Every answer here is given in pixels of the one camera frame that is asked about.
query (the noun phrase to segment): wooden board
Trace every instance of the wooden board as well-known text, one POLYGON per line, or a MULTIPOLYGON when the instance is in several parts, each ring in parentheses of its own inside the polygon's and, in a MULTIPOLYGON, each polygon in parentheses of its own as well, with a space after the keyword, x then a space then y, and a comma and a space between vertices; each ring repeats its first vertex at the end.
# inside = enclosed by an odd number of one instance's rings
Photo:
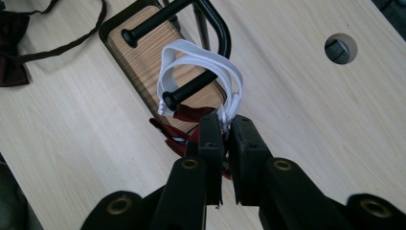
MULTIPOLYGON (((6 0, 9 10, 48 0, 6 0)), ((132 0, 109 0, 111 17, 132 0)), ((406 212, 406 44, 370 0, 213 0, 244 76, 239 113, 276 156, 297 162, 319 188, 345 203, 370 193, 406 212), (355 59, 331 62, 331 35, 351 36, 355 59)), ((99 1, 59 1, 33 16, 22 54, 85 34, 99 1)), ((198 40, 192 9, 179 13, 198 40)), ((45 229, 79 229, 106 195, 146 196, 166 183, 177 156, 116 60, 94 36, 60 56, 27 63, 31 84, 0 89, 0 151, 45 229)), ((260 229, 258 209, 208 210, 207 229, 260 229)))
MULTIPOLYGON (((195 124, 184 123, 171 117, 159 116, 156 113, 159 104, 156 87, 161 68, 161 51, 165 45, 182 38, 182 35, 167 21, 140 39, 137 48, 133 49, 125 43, 121 34, 122 29, 134 29, 158 11, 159 8, 155 6, 144 7, 112 30, 108 34, 106 45, 124 69, 137 92, 144 99, 152 114, 166 124, 189 132, 195 127, 195 124)), ((182 65, 174 69, 173 75, 178 85, 181 86, 203 72, 204 69, 202 68, 182 65)), ((223 91, 214 82, 185 100, 184 104, 191 107, 211 106, 218 108, 223 102, 223 91)))

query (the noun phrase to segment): wooden tabletop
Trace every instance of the wooden tabletop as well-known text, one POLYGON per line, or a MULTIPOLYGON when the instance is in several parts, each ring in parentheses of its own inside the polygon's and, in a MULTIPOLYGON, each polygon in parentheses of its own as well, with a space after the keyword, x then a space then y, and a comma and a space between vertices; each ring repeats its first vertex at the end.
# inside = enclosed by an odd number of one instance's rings
MULTIPOLYGON (((48 0, 6 0, 9 10, 48 0)), ((132 3, 108 1, 108 17, 132 3)), ((370 0, 213 0, 229 26, 231 60, 244 75, 240 114, 276 156, 297 162, 329 197, 381 196, 406 212, 406 43, 370 0), (336 35, 351 63, 325 54, 336 35)), ((50 50, 87 33, 101 2, 60 1, 35 15, 21 54, 50 50)), ((192 9, 179 14, 199 40, 192 9)), ((211 36, 215 51, 215 36, 211 36)), ((26 64, 31 83, 0 89, 0 151, 45 229, 80 229, 104 196, 146 196, 166 183, 176 154, 94 35, 60 57, 26 64)), ((208 210, 208 229, 260 229, 257 208, 208 210)))

